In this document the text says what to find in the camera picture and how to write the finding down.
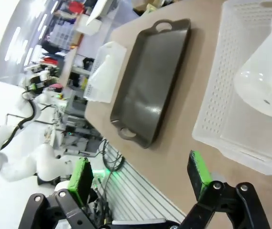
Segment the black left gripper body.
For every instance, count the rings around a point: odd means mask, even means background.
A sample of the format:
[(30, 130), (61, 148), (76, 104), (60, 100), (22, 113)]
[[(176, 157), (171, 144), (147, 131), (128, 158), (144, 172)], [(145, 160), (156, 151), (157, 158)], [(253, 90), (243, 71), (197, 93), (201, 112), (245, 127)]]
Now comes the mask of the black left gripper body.
[(27, 90), (30, 92), (43, 92), (49, 86), (50, 75), (48, 73), (39, 74), (30, 79)]

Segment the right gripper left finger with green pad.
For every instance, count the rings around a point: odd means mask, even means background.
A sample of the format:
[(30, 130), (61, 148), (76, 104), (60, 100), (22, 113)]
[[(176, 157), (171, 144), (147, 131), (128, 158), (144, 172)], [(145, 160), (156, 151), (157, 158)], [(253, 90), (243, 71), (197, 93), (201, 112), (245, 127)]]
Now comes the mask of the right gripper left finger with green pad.
[(73, 229), (95, 229), (95, 224), (83, 210), (90, 198), (93, 178), (89, 160), (79, 158), (67, 188), (48, 197), (41, 193), (29, 197), (19, 228), (54, 229), (58, 221), (65, 219)]

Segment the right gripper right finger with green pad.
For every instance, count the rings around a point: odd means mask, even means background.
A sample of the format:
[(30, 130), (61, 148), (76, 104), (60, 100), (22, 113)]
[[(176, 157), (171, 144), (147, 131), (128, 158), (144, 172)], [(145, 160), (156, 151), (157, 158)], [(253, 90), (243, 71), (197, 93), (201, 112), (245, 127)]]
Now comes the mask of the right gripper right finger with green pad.
[(235, 187), (213, 180), (198, 151), (191, 151), (188, 176), (197, 200), (181, 223), (183, 229), (205, 229), (216, 212), (227, 214), (234, 229), (268, 229), (270, 224), (259, 196), (249, 182)]

